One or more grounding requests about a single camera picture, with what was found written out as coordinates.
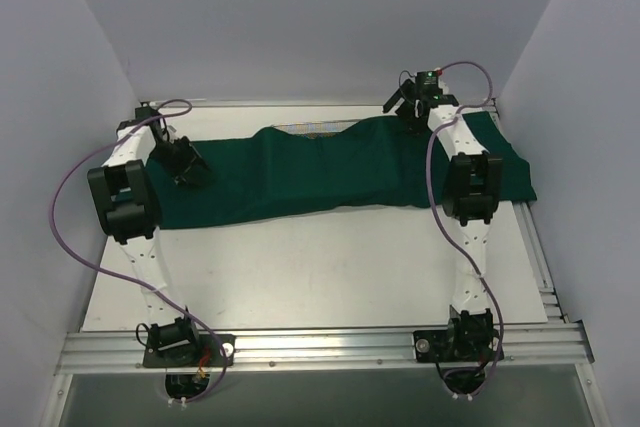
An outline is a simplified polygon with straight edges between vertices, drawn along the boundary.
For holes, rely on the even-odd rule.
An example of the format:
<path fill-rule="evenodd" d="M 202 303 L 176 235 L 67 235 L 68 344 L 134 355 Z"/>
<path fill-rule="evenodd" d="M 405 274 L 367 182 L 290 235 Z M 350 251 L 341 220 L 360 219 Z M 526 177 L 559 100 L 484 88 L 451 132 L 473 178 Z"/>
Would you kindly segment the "dark green surgical cloth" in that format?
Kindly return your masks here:
<path fill-rule="evenodd" d="M 197 141 L 210 172 L 177 185 L 155 159 L 145 170 L 162 228 L 195 229 L 309 214 L 339 207 L 427 208 L 440 201 L 449 158 L 431 133 L 395 116 L 359 121 L 328 137 L 266 127 L 249 138 Z"/>

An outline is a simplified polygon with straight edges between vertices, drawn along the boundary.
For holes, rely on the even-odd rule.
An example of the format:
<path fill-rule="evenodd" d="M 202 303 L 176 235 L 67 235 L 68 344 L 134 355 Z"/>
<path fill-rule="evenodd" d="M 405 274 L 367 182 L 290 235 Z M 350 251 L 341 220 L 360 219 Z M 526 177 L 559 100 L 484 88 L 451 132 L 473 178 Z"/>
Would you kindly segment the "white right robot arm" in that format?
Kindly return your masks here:
<path fill-rule="evenodd" d="M 400 74 L 398 89 L 383 111 L 395 111 L 416 132 L 431 131 L 427 195 L 437 226 L 456 252 L 450 307 L 456 327 L 445 333 L 444 347 L 453 358 L 464 360 L 480 347 L 474 328 L 493 330 L 486 258 L 503 163 L 472 133 L 463 117 L 465 108 L 441 87 L 441 74 L 440 69 Z"/>

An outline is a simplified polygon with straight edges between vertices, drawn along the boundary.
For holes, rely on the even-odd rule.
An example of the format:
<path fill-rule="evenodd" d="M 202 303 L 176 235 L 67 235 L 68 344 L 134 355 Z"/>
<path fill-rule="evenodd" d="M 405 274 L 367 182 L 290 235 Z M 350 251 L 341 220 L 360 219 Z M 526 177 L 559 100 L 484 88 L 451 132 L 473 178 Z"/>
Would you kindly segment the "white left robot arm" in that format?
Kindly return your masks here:
<path fill-rule="evenodd" d="M 203 187 L 212 171 L 168 117 L 160 107 L 138 107 L 133 119 L 118 126 L 112 153 L 88 171 L 87 180 L 100 226 L 119 245 L 141 287 L 149 317 L 146 348 L 165 350 L 177 365 L 190 366 L 200 358 L 202 342 L 160 253 L 162 209 L 146 164 L 158 163 L 177 187 Z"/>

